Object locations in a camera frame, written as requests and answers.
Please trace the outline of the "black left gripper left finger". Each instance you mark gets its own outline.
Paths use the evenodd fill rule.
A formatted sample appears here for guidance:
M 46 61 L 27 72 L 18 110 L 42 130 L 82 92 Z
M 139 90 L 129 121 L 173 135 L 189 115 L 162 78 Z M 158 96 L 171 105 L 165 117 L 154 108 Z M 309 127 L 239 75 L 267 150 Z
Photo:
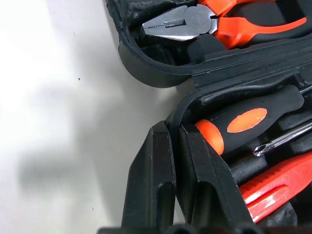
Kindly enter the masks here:
M 150 128 L 128 174 L 122 227 L 169 228 L 173 224 L 176 172 L 164 121 Z

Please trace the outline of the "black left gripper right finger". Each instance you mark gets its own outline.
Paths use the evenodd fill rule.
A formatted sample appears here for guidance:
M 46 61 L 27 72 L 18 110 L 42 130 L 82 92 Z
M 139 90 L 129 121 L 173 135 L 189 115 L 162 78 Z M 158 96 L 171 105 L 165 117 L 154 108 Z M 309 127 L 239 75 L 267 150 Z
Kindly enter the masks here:
M 230 168 L 193 125 L 179 129 L 178 199 L 194 228 L 238 228 L 252 218 Z

